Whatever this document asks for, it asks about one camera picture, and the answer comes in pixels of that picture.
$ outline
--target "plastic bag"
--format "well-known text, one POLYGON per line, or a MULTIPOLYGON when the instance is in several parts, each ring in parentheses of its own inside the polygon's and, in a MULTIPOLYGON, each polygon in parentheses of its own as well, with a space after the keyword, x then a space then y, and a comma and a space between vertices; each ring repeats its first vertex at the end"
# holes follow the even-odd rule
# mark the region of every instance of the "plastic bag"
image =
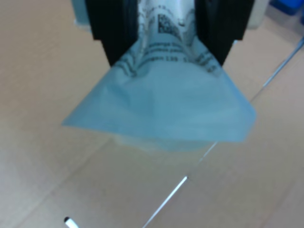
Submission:
POLYGON ((244 140, 255 111, 196 36, 194 1, 139 2, 140 38, 63 124, 154 144, 244 140))

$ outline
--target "white line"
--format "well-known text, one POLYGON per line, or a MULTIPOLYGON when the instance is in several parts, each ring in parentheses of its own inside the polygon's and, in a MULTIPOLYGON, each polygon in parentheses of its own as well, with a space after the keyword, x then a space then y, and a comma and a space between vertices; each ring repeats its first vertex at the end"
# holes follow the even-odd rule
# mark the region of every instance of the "white line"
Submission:
POLYGON ((69 228, 79 228, 79 226, 69 217, 65 218, 65 224, 69 227, 69 228))
POLYGON ((176 186, 176 188, 170 193, 170 195, 165 199, 165 201, 159 206, 159 208, 152 214, 152 216, 149 218, 149 220, 144 224, 142 228, 146 228, 147 225, 153 220, 153 218, 161 211, 161 209, 166 205, 166 203, 172 198, 172 196, 177 192, 177 190, 185 183, 185 181, 188 179, 187 176, 185 176, 181 182, 176 186))

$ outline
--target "cardboard surface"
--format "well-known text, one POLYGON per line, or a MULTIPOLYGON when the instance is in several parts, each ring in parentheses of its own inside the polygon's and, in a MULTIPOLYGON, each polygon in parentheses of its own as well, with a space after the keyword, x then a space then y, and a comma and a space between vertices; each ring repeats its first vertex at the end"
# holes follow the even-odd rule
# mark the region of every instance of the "cardboard surface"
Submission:
MULTIPOLYGON (((65 216, 81 228, 141 227, 185 174, 152 226, 255 227, 272 215, 303 161, 301 54, 255 101, 248 142, 219 145, 193 171, 208 148, 148 154, 60 126, 109 68, 73 20, 69 1, 0 2, 1 228, 65 227, 65 216)), ((285 31, 266 18, 229 54, 225 69, 248 99, 300 39, 285 31)))
POLYGON ((109 68, 68 1, 0 2, 0 227, 20 224, 108 136, 61 121, 109 68))

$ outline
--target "white object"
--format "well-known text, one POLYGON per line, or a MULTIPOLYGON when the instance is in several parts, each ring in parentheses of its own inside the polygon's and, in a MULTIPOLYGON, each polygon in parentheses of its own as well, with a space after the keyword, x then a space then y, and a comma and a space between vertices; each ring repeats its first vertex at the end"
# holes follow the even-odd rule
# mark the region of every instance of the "white object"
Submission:
POLYGON ((188 0, 142 0, 139 40, 65 125, 170 141, 245 139, 255 112, 196 36, 188 0))

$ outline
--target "qr code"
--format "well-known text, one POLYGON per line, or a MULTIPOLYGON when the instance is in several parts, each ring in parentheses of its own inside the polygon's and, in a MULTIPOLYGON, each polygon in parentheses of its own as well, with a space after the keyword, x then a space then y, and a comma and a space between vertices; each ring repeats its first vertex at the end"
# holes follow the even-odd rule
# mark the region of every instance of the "qr code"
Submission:
POLYGON ((168 33, 181 41, 180 31, 177 26, 164 14, 158 15, 158 33, 168 33))

